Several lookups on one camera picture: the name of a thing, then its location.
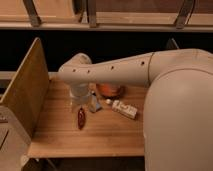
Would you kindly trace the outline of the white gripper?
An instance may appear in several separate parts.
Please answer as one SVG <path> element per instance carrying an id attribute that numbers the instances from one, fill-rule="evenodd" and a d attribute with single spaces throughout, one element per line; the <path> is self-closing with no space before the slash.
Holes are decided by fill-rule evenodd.
<path id="1" fill-rule="evenodd" d="M 71 98 L 71 108 L 74 113 L 87 105 L 90 99 L 91 93 L 89 90 L 88 83 L 76 84 L 70 86 L 70 98 Z"/>

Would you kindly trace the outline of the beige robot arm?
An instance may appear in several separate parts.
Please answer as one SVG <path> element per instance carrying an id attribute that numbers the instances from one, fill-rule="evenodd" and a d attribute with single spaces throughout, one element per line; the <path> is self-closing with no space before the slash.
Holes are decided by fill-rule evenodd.
<path id="1" fill-rule="evenodd" d="M 213 171 L 213 54 L 200 49 L 151 52 L 93 64 L 77 54 L 58 70 L 81 101 L 90 83 L 146 86 L 146 171 Z"/>

